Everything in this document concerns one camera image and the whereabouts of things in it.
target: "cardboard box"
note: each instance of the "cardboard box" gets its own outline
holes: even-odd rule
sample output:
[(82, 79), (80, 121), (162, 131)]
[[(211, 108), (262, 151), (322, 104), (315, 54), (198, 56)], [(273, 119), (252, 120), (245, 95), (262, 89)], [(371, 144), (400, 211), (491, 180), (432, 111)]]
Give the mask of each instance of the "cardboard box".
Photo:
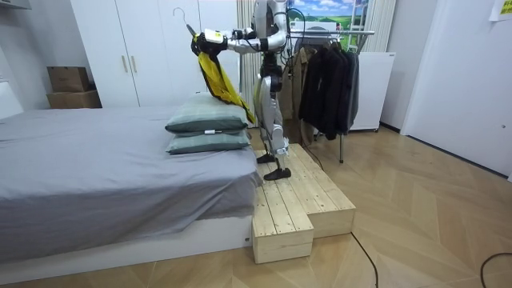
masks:
[(47, 67), (54, 92), (85, 92), (89, 77), (85, 67)]
[(97, 90), (87, 92), (56, 92), (47, 95), (52, 109), (102, 108)]

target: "white door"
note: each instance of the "white door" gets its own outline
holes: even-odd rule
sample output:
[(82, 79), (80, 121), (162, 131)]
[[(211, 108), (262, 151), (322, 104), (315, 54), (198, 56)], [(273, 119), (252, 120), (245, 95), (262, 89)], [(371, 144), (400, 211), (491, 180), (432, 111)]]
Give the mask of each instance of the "white door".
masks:
[[(232, 30), (238, 28), (238, 12), (236, 1), (199, 0), (199, 14), (202, 29)], [(234, 51), (223, 51), (218, 61), (226, 72), (231, 84), (240, 90), (240, 54)]]
[(71, 0), (103, 107), (138, 106), (114, 0)]
[(183, 14), (174, 8), (185, 11), (186, 21), (196, 33), (201, 32), (199, 6), (197, 0), (159, 0), (160, 20), (166, 44), (174, 97), (187, 97), (197, 92), (206, 92), (205, 80), (199, 67), (198, 57), (190, 50), (192, 35), (183, 22)]
[(116, 4), (140, 106), (172, 104), (177, 97), (172, 87), (179, 82), (171, 81), (158, 0)]

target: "black jacket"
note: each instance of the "black jacket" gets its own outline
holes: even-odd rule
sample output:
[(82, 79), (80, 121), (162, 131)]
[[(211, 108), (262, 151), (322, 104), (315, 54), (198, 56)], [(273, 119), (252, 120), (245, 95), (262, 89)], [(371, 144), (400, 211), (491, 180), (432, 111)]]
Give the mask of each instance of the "black jacket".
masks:
[(320, 49), (308, 65), (298, 116), (329, 140), (348, 132), (354, 121), (350, 122), (355, 117), (353, 64), (355, 60), (346, 52), (331, 47)]

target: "wooden platform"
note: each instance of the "wooden platform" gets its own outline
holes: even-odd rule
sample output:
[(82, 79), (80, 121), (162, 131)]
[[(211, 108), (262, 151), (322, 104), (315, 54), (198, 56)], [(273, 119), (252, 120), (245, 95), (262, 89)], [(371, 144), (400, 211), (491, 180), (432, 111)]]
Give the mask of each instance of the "wooden platform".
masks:
[[(257, 151), (256, 156), (263, 155)], [(256, 263), (308, 256), (313, 238), (352, 231), (355, 206), (300, 147), (290, 145), (291, 178), (265, 182), (258, 189), (253, 217)], [(261, 175), (276, 169), (261, 164)]]

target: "stacked pillows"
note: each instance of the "stacked pillows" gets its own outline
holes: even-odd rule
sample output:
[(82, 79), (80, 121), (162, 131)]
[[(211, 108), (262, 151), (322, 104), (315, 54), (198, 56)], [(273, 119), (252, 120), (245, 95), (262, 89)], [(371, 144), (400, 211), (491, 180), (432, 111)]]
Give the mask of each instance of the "stacked pillows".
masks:
[(186, 154), (235, 150), (250, 145), (246, 112), (210, 95), (195, 95), (167, 123), (175, 136), (166, 151)]

